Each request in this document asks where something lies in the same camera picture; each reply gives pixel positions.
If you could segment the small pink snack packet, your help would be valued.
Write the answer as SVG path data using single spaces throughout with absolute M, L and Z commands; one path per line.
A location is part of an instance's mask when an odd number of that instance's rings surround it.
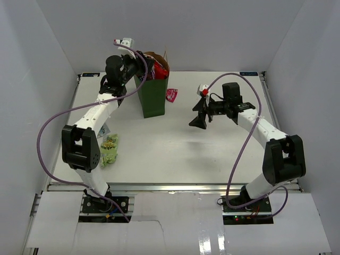
M 166 100 L 170 103 L 173 103 L 177 97 L 178 90 L 177 89 L 167 89 L 166 91 Z

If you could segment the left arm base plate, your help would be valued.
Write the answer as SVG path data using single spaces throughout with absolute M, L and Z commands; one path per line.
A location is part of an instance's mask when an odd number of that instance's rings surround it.
M 121 208 L 122 212 L 127 213 L 129 208 L 129 197 L 112 197 L 112 200 Z M 85 214 L 98 214 L 106 213 L 112 215 L 120 213 L 119 209 L 112 205 L 109 201 L 101 198 L 84 197 L 82 204 L 82 213 Z

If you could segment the purple chocolate bar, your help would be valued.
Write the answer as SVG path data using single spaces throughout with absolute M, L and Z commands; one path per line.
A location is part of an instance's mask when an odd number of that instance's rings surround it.
M 151 67 L 147 74 L 147 81 L 156 79 L 155 66 Z

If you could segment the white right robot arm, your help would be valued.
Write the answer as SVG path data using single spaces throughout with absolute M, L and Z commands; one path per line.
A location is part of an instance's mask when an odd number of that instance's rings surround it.
M 225 199 L 225 204 L 229 208 L 242 208 L 251 212 L 259 206 L 259 200 L 276 188 L 305 176 L 303 142 L 298 135 L 288 135 L 280 131 L 262 118 L 254 105 L 243 102 L 238 83 L 225 83 L 222 89 L 223 97 L 216 101 L 211 98 L 207 85 L 201 84 L 198 87 L 197 94 L 201 98 L 192 109 L 198 115 L 189 125 L 206 129 L 207 123 L 213 120 L 213 116 L 225 115 L 236 125 L 248 131 L 249 135 L 263 147 L 261 174 L 244 185 L 237 197 Z

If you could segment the large red candy bag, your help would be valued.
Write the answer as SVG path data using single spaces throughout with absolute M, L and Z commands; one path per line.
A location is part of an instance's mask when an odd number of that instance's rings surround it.
M 165 80 L 169 76 L 169 68 L 168 63 L 165 61 L 165 59 L 155 53 L 148 54 L 149 56 L 152 56 L 155 59 L 155 70 L 156 70 L 156 79 L 155 80 Z

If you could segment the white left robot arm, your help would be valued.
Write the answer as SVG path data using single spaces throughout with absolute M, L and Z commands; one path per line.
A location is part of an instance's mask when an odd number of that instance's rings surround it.
M 101 173 L 100 148 L 97 135 L 111 113 L 118 109 L 126 96 L 127 82 L 135 75 L 147 76 L 153 61 L 138 51 L 134 56 L 113 55 L 106 60 L 106 74 L 92 106 L 74 125 L 62 129 L 62 160 L 81 177 L 87 194 L 95 197 L 94 206 L 101 212 L 112 207 L 112 198 Z

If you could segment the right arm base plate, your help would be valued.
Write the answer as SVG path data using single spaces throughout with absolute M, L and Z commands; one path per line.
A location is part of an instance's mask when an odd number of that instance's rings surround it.
M 217 199 L 222 208 L 224 225 L 268 225 L 273 224 L 271 204 L 264 198 L 244 208 L 232 209 L 227 206 L 225 196 Z

